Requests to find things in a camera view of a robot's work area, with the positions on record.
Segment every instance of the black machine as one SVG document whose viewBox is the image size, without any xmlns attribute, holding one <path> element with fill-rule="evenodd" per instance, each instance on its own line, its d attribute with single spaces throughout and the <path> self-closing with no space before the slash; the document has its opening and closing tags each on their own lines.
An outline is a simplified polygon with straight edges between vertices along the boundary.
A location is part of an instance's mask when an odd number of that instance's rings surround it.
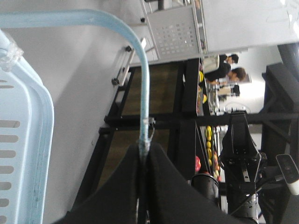
<svg viewBox="0 0 299 224">
<path fill-rule="evenodd" d="M 251 138 L 245 112 L 231 114 L 222 145 L 220 164 L 225 172 L 228 214 L 244 223 L 257 224 L 259 216 L 264 214 L 266 217 L 269 212 L 263 209 L 259 211 L 258 200 L 263 197 L 262 187 L 281 187 L 285 185 L 284 179 L 291 193 L 299 194 L 299 172 L 292 158 L 290 155 L 279 155 L 279 167 L 267 167 L 266 154 L 256 150 Z"/>
</svg>

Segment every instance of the black metal beam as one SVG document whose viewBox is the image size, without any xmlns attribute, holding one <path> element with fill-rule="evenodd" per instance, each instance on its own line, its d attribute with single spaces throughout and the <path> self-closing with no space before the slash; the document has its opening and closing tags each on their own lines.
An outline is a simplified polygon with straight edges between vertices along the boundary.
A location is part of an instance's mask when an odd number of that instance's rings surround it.
<svg viewBox="0 0 299 224">
<path fill-rule="evenodd" d="M 155 118 L 156 126 L 168 126 L 174 121 L 184 119 L 195 119 L 198 126 L 218 126 L 228 125 L 230 114 L 224 114 L 220 116 L 193 116 L 185 114 L 150 114 L 150 117 Z M 246 114 L 246 118 L 249 124 L 262 124 L 264 121 L 279 121 L 279 120 L 291 120 L 298 119 L 298 113 L 251 113 Z M 125 126 L 139 126 L 139 115 L 128 115 L 121 117 L 105 117 L 106 123 L 111 127 L 125 127 Z"/>
</svg>

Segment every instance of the light blue plastic basket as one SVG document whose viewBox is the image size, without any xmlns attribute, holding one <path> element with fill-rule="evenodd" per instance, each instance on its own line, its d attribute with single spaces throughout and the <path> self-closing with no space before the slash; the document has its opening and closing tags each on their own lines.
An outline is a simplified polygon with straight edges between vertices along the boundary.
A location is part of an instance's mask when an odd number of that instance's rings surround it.
<svg viewBox="0 0 299 224">
<path fill-rule="evenodd" d="M 18 51 L 0 30 L 0 224 L 40 224 L 54 109 Z"/>
<path fill-rule="evenodd" d="M 144 163 L 150 147 L 150 74 L 145 51 L 134 31 L 109 13 L 88 9 L 0 14 L 0 28 L 73 25 L 109 28 L 126 38 L 135 49 L 142 68 L 139 153 Z M 0 57 L 1 49 L 5 53 L 8 47 L 8 39 L 0 32 Z M 5 191 L 0 195 L 5 196 L 0 198 L 0 224 L 40 224 L 53 130 L 53 103 L 39 76 L 23 58 L 11 72 L 1 70 L 0 80 L 4 80 L 0 85 L 13 86 L 6 89 L 0 86 L 0 140 L 2 135 L 4 139 L 16 140 L 0 142 L 0 150 L 15 154 L 12 158 L 0 158 L 0 164 L 5 165 L 3 169 L 13 169 L 10 174 L 0 174 L 0 181 L 3 181 L 0 182 L 0 193 Z M 11 184 L 11 188 L 1 190 L 1 184 Z"/>
</svg>

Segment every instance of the wooden panel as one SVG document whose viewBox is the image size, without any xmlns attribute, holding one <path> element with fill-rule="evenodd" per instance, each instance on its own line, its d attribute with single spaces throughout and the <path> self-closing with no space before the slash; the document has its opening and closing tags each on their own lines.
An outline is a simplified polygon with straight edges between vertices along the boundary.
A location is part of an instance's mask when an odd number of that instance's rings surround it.
<svg viewBox="0 0 299 224">
<path fill-rule="evenodd" d="M 150 113 L 173 111 L 178 63 L 153 65 L 150 72 Z M 140 114 L 141 71 L 137 68 L 122 115 Z"/>
<path fill-rule="evenodd" d="M 139 138 L 139 131 L 116 131 L 108 152 L 99 186 L 103 185 L 110 177 L 117 165 L 126 154 L 129 145 L 136 143 Z M 168 147 L 169 130 L 155 130 L 154 142 L 158 142 L 166 151 Z"/>
</svg>

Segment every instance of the black metal frame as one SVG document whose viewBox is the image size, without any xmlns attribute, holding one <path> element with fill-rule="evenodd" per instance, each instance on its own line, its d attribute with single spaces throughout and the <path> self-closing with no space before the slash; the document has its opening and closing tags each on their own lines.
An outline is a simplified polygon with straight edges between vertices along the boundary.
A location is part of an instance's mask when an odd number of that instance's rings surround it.
<svg viewBox="0 0 299 224">
<path fill-rule="evenodd" d="M 155 118 L 156 129 L 168 129 L 170 131 L 167 150 L 168 157 L 181 170 L 183 176 L 188 179 L 192 174 L 189 169 L 185 169 L 184 164 L 190 163 L 192 157 L 178 161 L 180 155 L 187 153 L 182 151 L 182 146 L 194 148 L 195 151 L 189 150 L 189 153 L 193 152 L 203 157 L 204 161 L 206 161 L 205 145 L 199 126 L 227 125 L 229 124 L 230 115 L 196 115 L 198 77 L 194 73 L 196 72 L 197 74 L 198 72 L 199 60 L 192 59 L 180 63 L 173 113 L 150 114 L 150 117 Z M 185 84 L 182 82 L 183 74 L 186 78 Z M 121 116 L 133 75 L 134 70 L 132 70 L 127 87 L 119 89 L 119 91 L 125 91 L 121 105 L 117 106 L 114 102 L 108 116 L 105 117 L 105 122 L 109 127 L 99 130 L 99 140 L 82 181 L 74 207 L 76 207 L 76 204 L 83 202 L 96 190 L 114 132 L 139 129 L 139 115 Z M 282 64 L 267 66 L 266 74 L 263 74 L 266 81 L 264 108 L 259 113 L 246 114 L 249 124 L 263 124 L 262 151 L 270 155 L 270 165 L 274 163 L 274 155 L 278 152 L 268 147 L 269 142 L 271 142 L 269 138 L 272 138 L 273 135 L 279 136 L 284 141 L 279 147 L 285 149 L 286 143 L 290 144 L 290 154 L 295 163 L 299 165 L 299 96 L 296 96 L 291 91 L 292 88 L 298 90 L 299 83 L 296 80 L 289 81 L 288 78 L 290 76 L 288 70 Z M 271 130 L 271 135 L 266 135 L 265 132 L 269 132 L 269 130 Z M 206 162 L 202 162 L 202 167 L 210 171 Z M 277 216 L 282 216 L 281 212 L 279 213 L 277 210 L 275 212 L 278 212 Z"/>
</svg>

